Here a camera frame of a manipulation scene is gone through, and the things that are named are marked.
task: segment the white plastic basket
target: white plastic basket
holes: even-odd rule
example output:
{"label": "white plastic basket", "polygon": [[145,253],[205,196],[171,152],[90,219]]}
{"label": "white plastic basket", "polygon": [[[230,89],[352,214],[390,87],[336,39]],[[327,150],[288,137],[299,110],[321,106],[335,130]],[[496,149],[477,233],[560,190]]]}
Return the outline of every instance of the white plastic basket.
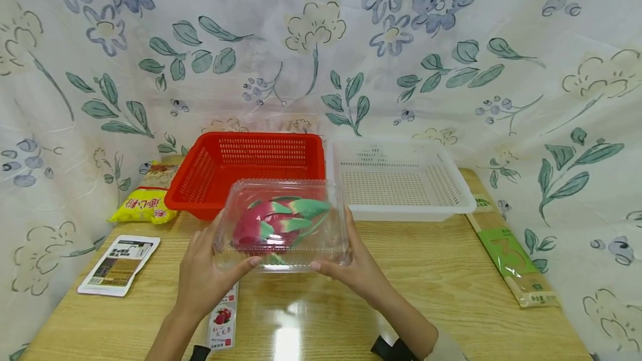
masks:
{"label": "white plastic basket", "polygon": [[442,222],[476,208],[455,162],[434,141],[336,138],[325,167],[358,221]]}

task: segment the black strap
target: black strap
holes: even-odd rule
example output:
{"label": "black strap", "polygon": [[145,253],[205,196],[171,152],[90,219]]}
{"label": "black strap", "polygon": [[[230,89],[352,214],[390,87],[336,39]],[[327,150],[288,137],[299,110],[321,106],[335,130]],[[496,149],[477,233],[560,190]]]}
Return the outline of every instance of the black strap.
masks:
{"label": "black strap", "polygon": [[374,344],[370,350],[371,353],[377,354],[383,361],[418,361],[401,339],[397,339],[391,347],[383,337],[379,336]]}
{"label": "black strap", "polygon": [[202,345],[195,345],[192,351],[192,356],[189,361],[206,361],[207,356],[210,355],[212,350],[209,347],[203,347]]}

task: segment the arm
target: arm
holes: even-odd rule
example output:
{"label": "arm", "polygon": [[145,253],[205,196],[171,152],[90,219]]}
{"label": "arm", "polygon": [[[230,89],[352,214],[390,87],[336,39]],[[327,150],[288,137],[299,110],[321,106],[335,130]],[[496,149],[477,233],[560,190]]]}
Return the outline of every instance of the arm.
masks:
{"label": "arm", "polygon": [[261,258],[254,256],[227,272],[219,271],[212,259],[217,219],[203,231],[197,231],[189,242],[178,275],[176,304],[160,326],[145,361],[182,360],[200,321],[241,277],[261,262]]}
{"label": "arm", "polygon": [[347,285],[367,301],[373,309],[379,311],[388,320],[409,350],[423,360],[434,351],[439,338],[437,328],[390,285],[368,248],[359,238],[352,213],[348,208],[346,208],[346,222],[352,248],[352,263],[349,266],[339,266],[318,261],[313,262],[311,267]]}
{"label": "arm", "polygon": [[156,340],[149,349],[146,361],[179,361],[189,344],[200,319],[187,318],[180,311],[172,310],[165,317]]}

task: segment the basket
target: basket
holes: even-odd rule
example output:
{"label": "basket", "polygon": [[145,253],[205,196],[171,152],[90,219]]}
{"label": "basket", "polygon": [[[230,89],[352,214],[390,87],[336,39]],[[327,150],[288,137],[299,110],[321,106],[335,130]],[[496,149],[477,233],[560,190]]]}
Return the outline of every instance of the basket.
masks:
{"label": "basket", "polygon": [[329,142],[326,165],[359,221],[442,222],[476,208],[464,177],[434,141],[341,138]]}
{"label": "basket", "polygon": [[240,179],[325,179],[321,138],[292,133],[204,133],[165,196],[169,209],[204,221],[223,209]]}

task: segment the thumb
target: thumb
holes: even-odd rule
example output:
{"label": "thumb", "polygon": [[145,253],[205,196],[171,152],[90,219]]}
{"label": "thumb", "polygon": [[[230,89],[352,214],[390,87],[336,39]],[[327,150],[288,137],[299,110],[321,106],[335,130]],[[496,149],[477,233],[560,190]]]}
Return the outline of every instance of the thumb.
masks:
{"label": "thumb", "polygon": [[326,261],[314,261],[310,267],[324,276],[343,282],[343,267]]}
{"label": "thumb", "polygon": [[252,269],[257,267],[261,263],[261,258],[258,256],[253,256],[243,260],[241,263],[230,269],[228,272],[228,277],[233,281],[234,285],[237,281],[241,280],[241,277],[244,277],[246,274],[252,272]]}

